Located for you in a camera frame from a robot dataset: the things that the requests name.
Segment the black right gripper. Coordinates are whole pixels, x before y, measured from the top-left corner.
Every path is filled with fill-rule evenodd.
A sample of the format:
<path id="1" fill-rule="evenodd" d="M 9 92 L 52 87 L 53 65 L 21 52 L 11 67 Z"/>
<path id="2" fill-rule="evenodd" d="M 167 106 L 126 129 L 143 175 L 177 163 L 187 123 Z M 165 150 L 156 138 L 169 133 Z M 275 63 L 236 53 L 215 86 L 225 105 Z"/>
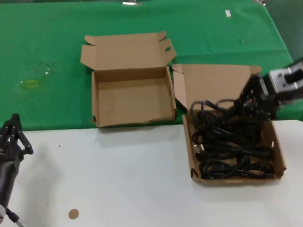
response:
<path id="1" fill-rule="evenodd" d="M 276 119 L 280 108 L 280 95 L 261 95 L 261 75 L 253 73 L 246 82 L 235 107 L 238 116 L 255 116 L 257 119 Z"/>

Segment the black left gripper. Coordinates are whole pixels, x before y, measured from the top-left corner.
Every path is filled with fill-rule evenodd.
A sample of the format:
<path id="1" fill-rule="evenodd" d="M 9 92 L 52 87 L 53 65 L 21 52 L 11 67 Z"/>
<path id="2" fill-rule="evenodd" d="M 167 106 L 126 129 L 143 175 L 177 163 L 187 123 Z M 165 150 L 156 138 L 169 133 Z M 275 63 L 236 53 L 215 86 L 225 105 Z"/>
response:
<path id="1" fill-rule="evenodd" d="M 15 138 L 21 141 L 24 146 L 23 150 Z M 0 129 L 0 168 L 19 169 L 20 163 L 24 159 L 22 154 L 32 155 L 33 153 L 32 145 L 23 133 L 20 116 L 14 113 Z"/>

